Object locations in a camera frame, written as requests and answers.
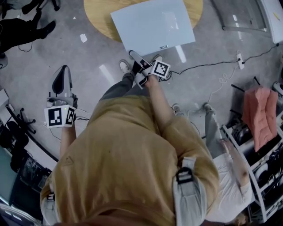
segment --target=hand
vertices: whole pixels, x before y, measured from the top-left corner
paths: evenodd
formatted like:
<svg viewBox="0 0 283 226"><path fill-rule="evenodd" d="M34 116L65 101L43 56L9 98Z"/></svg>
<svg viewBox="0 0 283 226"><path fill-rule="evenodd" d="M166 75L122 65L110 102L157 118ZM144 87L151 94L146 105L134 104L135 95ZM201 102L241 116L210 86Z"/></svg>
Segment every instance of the hand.
<svg viewBox="0 0 283 226"><path fill-rule="evenodd" d="M234 150L234 145L228 139L224 138L221 139L219 142L228 154L230 153L230 151Z"/></svg>
<svg viewBox="0 0 283 226"><path fill-rule="evenodd" d="M158 77L156 75L147 76L147 82L145 83L145 86L148 89L159 86Z"/></svg>

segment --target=black shoe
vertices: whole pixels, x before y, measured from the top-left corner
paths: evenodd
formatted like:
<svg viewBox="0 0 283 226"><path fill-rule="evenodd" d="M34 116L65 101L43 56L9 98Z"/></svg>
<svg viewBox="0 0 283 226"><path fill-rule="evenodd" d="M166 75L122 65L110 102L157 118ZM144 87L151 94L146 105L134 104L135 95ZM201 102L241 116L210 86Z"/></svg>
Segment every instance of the black shoe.
<svg viewBox="0 0 283 226"><path fill-rule="evenodd" d="M6 57L5 53L0 53L0 59L4 59Z"/></svg>
<svg viewBox="0 0 283 226"><path fill-rule="evenodd" d="M22 7L23 14L28 14L33 8L39 4L40 0L32 0L31 3Z"/></svg>
<svg viewBox="0 0 283 226"><path fill-rule="evenodd" d="M44 39L47 37L48 34L50 34L56 26L55 20L49 23L46 27L42 28L42 36L41 39Z"/></svg>

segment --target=desk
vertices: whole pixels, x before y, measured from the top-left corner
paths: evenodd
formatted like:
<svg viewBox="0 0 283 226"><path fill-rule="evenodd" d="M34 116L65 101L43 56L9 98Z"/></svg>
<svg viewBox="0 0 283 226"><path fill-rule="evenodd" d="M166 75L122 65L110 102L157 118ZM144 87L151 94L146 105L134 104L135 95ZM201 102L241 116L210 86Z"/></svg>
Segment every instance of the desk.
<svg viewBox="0 0 283 226"><path fill-rule="evenodd" d="M84 9L97 30L111 39L122 42L110 14L143 1L145 0L84 0ZM203 0L184 0L184 3L191 19L191 26L194 28L203 12Z"/></svg>

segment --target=strap buckle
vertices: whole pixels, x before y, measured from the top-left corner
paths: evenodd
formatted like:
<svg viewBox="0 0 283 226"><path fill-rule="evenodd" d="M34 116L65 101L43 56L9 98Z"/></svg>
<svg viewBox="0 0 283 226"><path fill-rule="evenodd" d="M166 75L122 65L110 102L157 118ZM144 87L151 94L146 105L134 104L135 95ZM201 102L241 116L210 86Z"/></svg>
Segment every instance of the strap buckle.
<svg viewBox="0 0 283 226"><path fill-rule="evenodd" d="M179 169L176 173L176 181L179 185L193 181L192 170L188 167L182 167L181 169Z"/></svg>

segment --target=white shirt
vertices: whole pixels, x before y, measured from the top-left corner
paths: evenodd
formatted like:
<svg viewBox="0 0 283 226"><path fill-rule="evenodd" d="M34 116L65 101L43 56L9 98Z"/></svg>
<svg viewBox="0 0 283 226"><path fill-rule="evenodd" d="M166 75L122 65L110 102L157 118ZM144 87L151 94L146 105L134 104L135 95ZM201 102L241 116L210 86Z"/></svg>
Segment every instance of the white shirt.
<svg viewBox="0 0 283 226"><path fill-rule="evenodd" d="M228 223L250 204L252 186L249 182L245 186L239 187L227 153L216 157L213 161L219 172L220 185L218 196L207 214L206 220Z"/></svg>

